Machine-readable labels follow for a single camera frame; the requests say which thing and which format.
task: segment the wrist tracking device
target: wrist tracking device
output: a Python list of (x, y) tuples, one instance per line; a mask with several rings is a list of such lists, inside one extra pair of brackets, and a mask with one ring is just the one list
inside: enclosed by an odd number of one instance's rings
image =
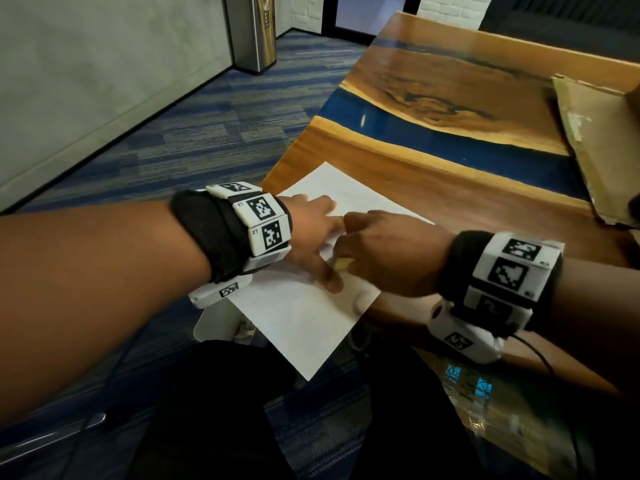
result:
[(465, 231), (454, 240), (431, 311), (432, 335), (478, 363), (500, 358), (504, 339), (547, 319), (564, 243), (512, 232)]
[(208, 185), (173, 195), (170, 208), (211, 265), (211, 281), (189, 293), (206, 308), (244, 288), (252, 274), (291, 250), (293, 222), (287, 207), (246, 182)]

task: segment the wooden table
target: wooden table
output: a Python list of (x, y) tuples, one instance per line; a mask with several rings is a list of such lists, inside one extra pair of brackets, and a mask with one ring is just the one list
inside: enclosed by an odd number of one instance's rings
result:
[[(596, 221), (568, 155), (550, 77), (561, 73), (628, 91), (640, 65), (468, 31), (397, 13), (340, 88), (268, 174), (279, 193), (327, 161), (373, 190), (459, 232), (512, 230), (567, 243), (566, 254), (630, 266), (637, 245)], [(382, 294), (368, 311), (398, 321), (428, 347), (423, 324), (436, 297)], [(541, 337), (556, 372), (615, 390)], [(521, 343), (503, 361), (545, 372)]]

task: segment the stainless steel trash can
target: stainless steel trash can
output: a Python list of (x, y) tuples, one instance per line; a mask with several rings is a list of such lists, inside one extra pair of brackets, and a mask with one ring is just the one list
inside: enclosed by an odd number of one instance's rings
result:
[(261, 74), (276, 63), (274, 0), (225, 0), (236, 68)]

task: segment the white paper sheet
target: white paper sheet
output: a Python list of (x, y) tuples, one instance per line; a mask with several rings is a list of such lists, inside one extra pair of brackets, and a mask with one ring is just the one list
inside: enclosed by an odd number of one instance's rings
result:
[[(337, 202), (332, 215), (372, 209), (420, 217), (323, 163), (281, 195), (329, 195)], [(332, 255), (333, 243), (323, 251)], [(347, 272), (344, 290), (327, 293), (308, 279), (277, 264), (256, 273), (251, 286), (229, 297), (307, 380), (324, 364), (380, 291)]]

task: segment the door frame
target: door frame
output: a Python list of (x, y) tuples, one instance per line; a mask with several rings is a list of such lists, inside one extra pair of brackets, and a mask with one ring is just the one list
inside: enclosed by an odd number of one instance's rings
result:
[[(420, 7), (421, 0), (405, 0), (403, 11), (416, 15)], [(338, 15), (338, 0), (324, 0), (322, 12), (322, 35), (324, 37), (339, 38), (363, 45), (370, 45), (376, 38), (375, 35), (359, 32), (356, 30), (343, 29), (335, 26), (335, 19)]]

